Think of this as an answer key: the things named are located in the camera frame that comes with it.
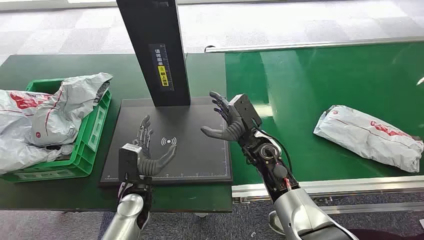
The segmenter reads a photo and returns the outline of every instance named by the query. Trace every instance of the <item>green plastic crate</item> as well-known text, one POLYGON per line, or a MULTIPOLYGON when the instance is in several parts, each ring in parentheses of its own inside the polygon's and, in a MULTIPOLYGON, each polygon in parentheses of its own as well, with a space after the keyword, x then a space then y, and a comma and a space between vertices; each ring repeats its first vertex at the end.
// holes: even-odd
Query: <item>green plastic crate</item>
MULTIPOLYGON (((54 94, 63 80, 63 78, 33 80, 26 87, 26 91, 54 94)), ((24 169, 8 172, 1 178, 9 182, 19 183, 81 178, 90 175, 110 102, 111 93, 107 91, 94 110, 82 120, 70 159, 38 163, 24 169)))

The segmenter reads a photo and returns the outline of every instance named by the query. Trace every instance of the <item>package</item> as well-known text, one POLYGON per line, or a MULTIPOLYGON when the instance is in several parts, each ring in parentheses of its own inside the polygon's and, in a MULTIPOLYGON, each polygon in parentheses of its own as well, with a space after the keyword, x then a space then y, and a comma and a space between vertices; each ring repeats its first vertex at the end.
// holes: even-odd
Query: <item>package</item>
POLYGON ((38 105, 25 139, 37 146, 73 143, 83 118, 93 111, 109 88, 112 75, 69 77, 59 90, 38 105))
POLYGON ((422 140, 353 108, 331 106, 321 115, 313 133, 363 158, 410 173, 420 171, 422 140))
POLYGON ((31 118, 37 106, 50 96, 38 92, 0 90, 0 175, 50 162, 72 152, 72 144, 47 148, 24 142, 26 132, 31 130, 31 118))
POLYGON ((55 94, 0 90, 0 175, 70 155, 112 75, 66 78, 55 94))

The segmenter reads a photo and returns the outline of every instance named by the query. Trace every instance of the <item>yellow label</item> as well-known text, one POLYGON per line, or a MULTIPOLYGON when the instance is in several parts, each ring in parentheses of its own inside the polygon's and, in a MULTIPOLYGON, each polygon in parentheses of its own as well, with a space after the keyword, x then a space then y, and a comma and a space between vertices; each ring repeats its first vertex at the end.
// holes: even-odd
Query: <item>yellow label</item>
POLYGON ((165 69, 165 66, 157 66, 157 69, 159 70, 159 76, 160 81, 162 82, 162 86, 168 87, 168 77, 167 77, 167 71, 165 69))

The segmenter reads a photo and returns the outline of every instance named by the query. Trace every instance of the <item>robotic arm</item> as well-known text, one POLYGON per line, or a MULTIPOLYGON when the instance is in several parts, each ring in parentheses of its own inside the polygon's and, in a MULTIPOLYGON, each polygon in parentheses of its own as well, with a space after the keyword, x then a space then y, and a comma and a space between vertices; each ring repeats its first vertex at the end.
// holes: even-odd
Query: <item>robotic arm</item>
MULTIPOLYGON (((288 240, 358 240, 351 232, 325 214, 300 188, 292 173, 292 164, 285 147, 260 129, 261 118, 245 94, 228 102, 210 92, 224 120, 224 130, 203 126, 208 137, 237 141, 246 163, 256 167, 263 178, 275 212, 288 240)), ((175 156, 176 145, 158 160, 151 159, 149 145, 153 134, 149 116, 141 121, 137 138, 119 149, 119 180, 117 212, 103 240, 136 240, 149 220, 152 202, 152 176, 158 174, 175 156)))
POLYGON ((357 240, 351 232, 325 214, 299 187, 292 174, 289 154, 280 142, 260 129, 261 118, 245 94, 228 102, 216 92, 210 92, 227 122, 224 130, 207 126, 201 131, 208 137, 237 141, 246 162, 256 167, 263 178, 276 214, 288 240, 357 240), (289 167, 282 158, 282 149, 289 167))
POLYGON ((160 159, 151 159, 150 116, 140 124, 137 138, 119 149, 118 172, 122 182, 118 193, 116 214, 102 240, 137 240, 150 217, 152 177, 175 156, 177 145, 171 145, 160 159))

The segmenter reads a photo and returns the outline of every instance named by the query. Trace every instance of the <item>black stand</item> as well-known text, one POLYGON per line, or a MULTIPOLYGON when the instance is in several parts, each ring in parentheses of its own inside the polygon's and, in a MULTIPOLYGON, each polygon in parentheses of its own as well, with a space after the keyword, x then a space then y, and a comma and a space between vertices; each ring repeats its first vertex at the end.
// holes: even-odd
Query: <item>black stand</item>
POLYGON ((117 0, 152 99, 123 100, 100 186, 118 186, 118 150, 132 143, 150 115, 152 158, 177 144, 176 155, 153 183, 232 182, 228 143, 206 137, 201 126, 222 129, 210 97, 190 98, 175 0, 117 0))
POLYGON ((190 105, 176 1, 116 2, 154 105, 190 105))

